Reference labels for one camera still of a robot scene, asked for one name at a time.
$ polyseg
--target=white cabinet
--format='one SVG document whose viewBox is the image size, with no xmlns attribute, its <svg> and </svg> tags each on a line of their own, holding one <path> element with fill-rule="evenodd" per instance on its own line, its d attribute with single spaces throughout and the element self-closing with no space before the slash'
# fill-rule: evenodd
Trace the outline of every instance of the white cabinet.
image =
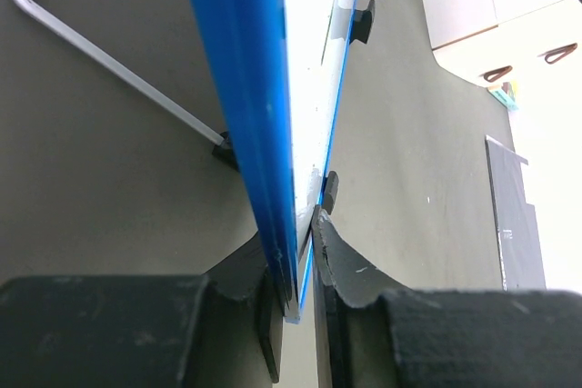
<svg viewBox="0 0 582 388">
<path fill-rule="evenodd" d="M 472 84 L 499 85 L 582 61 L 578 0 L 423 2 L 435 59 Z"/>
</svg>

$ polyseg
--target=drawer handle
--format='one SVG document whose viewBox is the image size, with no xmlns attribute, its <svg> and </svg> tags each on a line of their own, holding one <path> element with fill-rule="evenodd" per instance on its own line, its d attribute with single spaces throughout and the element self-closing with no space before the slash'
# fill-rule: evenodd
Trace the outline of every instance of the drawer handle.
<svg viewBox="0 0 582 388">
<path fill-rule="evenodd" d="M 494 82 L 497 82 L 499 79 L 501 79 L 503 76 L 505 76 L 512 70 L 513 67 L 511 65 L 508 65 L 507 67 L 501 67 L 498 68 L 497 70 L 491 70 L 490 72 L 485 73 L 483 75 L 483 78 L 490 84 L 493 84 Z"/>
<path fill-rule="evenodd" d="M 564 47 L 560 47 L 559 49 L 550 50 L 544 54 L 544 59 L 550 65 L 553 65 L 564 59 L 566 56 L 570 55 L 578 49 L 578 43 L 574 43 L 572 45 L 565 45 Z"/>
</svg>

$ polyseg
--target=gray floor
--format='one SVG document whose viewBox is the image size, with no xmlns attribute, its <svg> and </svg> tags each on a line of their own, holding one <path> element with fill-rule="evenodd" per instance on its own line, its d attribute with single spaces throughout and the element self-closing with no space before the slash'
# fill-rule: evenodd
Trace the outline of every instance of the gray floor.
<svg viewBox="0 0 582 388">
<path fill-rule="evenodd" d="M 187 0 L 37 1 L 225 128 Z M 0 282 L 199 273 L 253 234 L 245 188 L 206 140 L 10 0 L 0 17 Z M 421 0 L 376 0 L 336 130 L 339 231 L 410 286 L 498 288 L 485 134 L 512 146 L 504 108 L 437 66 Z M 310 310 L 286 326 L 279 386 L 316 386 Z"/>
</svg>

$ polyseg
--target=black cardboard sheet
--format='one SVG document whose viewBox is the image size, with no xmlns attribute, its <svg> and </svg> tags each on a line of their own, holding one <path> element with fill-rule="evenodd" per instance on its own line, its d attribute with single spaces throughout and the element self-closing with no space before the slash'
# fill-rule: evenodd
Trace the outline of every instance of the black cardboard sheet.
<svg viewBox="0 0 582 388">
<path fill-rule="evenodd" d="M 503 287 L 546 289 L 536 207 L 526 200 L 522 174 L 528 162 L 491 137 L 486 148 Z"/>
</svg>

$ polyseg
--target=white wall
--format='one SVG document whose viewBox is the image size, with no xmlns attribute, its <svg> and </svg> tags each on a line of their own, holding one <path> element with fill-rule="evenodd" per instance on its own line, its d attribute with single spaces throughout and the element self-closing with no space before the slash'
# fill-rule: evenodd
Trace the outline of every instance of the white wall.
<svg viewBox="0 0 582 388">
<path fill-rule="evenodd" d="M 537 221 L 547 287 L 582 293 L 582 93 L 574 62 L 519 82 L 510 115 L 516 151 L 529 160 L 527 198 Z"/>
</svg>

